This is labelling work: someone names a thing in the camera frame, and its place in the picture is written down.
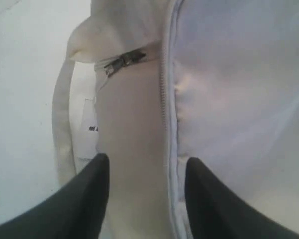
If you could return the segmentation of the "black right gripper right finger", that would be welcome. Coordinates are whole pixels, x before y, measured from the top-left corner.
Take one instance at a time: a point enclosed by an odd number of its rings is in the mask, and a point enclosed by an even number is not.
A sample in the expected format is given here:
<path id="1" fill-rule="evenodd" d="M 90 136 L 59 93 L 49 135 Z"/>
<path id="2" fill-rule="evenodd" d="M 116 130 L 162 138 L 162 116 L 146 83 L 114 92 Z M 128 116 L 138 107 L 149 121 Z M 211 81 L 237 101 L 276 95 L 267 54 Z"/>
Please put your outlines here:
<path id="1" fill-rule="evenodd" d="M 299 239 L 240 199 L 196 157 L 186 164 L 185 203 L 195 239 Z"/>

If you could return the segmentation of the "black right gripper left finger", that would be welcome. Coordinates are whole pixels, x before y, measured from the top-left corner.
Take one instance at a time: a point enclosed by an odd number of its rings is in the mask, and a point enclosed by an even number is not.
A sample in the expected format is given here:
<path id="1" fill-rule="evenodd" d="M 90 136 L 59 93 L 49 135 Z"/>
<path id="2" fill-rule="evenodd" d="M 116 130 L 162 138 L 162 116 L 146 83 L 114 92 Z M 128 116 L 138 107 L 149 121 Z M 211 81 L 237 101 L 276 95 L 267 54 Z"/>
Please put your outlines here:
<path id="1" fill-rule="evenodd" d="M 0 225 L 0 239 L 97 239 L 109 184 L 109 159 L 97 154 L 57 193 Z"/>

